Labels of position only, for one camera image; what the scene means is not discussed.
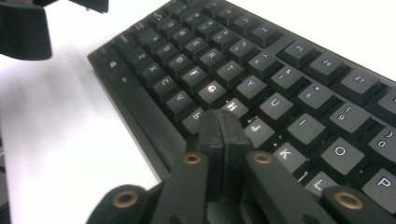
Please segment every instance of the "space bar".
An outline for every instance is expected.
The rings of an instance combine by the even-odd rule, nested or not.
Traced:
[[[140,129],[170,171],[177,156],[185,152],[186,141],[140,83],[134,83],[123,90],[121,95]]]

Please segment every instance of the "black keyboard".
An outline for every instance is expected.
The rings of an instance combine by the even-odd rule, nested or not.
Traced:
[[[88,58],[161,178],[223,108],[312,194],[350,186],[395,215],[394,81],[220,0],[170,1]]]

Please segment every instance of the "white desk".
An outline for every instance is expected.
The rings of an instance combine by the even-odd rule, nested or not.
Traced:
[[[396,79],[391,0],[232,2]],[[101,15],[59,1],[46,7],[50,60],[0,56],[0,117],[14,224],[84,223],[116,186],[149,189],[157,183],[86,56],[164,3],[110,0],[109,13]]]

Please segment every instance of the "computer keyboard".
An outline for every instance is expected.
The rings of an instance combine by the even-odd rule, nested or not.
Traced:
[[[312,194],[350,186],[395,215],[394,81],[220,0],[170,1],[88,58],[161,178],[222,108]]]

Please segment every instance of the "white surface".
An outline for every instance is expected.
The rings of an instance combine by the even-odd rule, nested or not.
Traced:
[[[391,0],[232,2],[396,79]],[[85,223],[116,186],[157,183],[86,56],[164,3],[110,0],[109,13],[101,15],[59,1],[46,7],[50,60],[0,56],[12,223]]]

